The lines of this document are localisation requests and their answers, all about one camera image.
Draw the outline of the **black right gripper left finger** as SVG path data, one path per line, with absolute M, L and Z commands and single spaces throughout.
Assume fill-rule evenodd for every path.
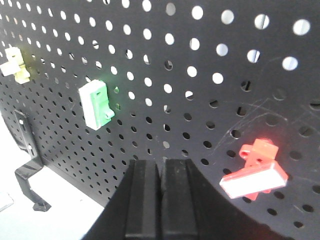
M 85 240 L 159 240 L 160 178 L 155 162 L 132 160 Z

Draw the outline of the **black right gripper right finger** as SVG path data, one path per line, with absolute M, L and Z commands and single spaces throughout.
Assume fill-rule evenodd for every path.
M 193 162 L 167 159 L 161 177 L 164 240 L 283 240 L 229 203 Z

